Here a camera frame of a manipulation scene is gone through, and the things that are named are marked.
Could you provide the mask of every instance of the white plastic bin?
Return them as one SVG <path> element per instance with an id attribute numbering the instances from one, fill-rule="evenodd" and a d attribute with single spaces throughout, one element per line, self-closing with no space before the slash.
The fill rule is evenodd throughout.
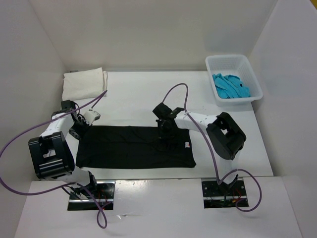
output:
<path id="1" fill-rule="evenodd" d="M 260 84 L 253 72 L 250 62 L 244 55 L 219 55 L 208 56 L 206 66 L 211 81 L 212 90 L 218 106 L 230 106 L 250 103 L 263 97 Z M 232 74 L 238 76 L 245 86 L 249 87 L 249 98 L 228 98 L 223 99 L 218 96 L 212 75 L 221 73 L 223 76 Z"/>

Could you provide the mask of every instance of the gray wall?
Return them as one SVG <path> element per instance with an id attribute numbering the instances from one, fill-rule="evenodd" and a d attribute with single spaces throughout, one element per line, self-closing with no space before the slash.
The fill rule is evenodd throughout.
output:
<path id="1" fill-rule="evenodd" d="M 248 55 L 276 0 L 30 0 L 68 69 L 206 70 Z"/>
<path id="2" fill-rule="evenodd" d="M 264 93 L 253 106 L 273 171 L 283 176 L 303 237 L 316 237 L 317 10 L 310 1 L 279 0 L 249 60 Z"/>
<path id="3" fill-rule="evenodd" d="M 2 147 L 58 109 L 65 68 L 27 0 L 0 0 L 0 29 Z M 39 132 L 17 140 L 0 160 L 0 176 L 17 190 L 28 191 L 34 179 L 27 142 Z M 2 238 L 14 237 L 25 199 L 0 186 Z"/>

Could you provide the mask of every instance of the blue cloth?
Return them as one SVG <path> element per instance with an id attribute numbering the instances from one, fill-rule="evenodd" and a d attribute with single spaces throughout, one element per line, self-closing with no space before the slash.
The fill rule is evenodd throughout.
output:
<path id="1" fill-rule="evenodd" d="M 221 73 L 212 75 L 218 96 L 220 98 L 249 98 L 250 90 L 244 86 L 239 77 L 234 75 L 222 76 Z"/>

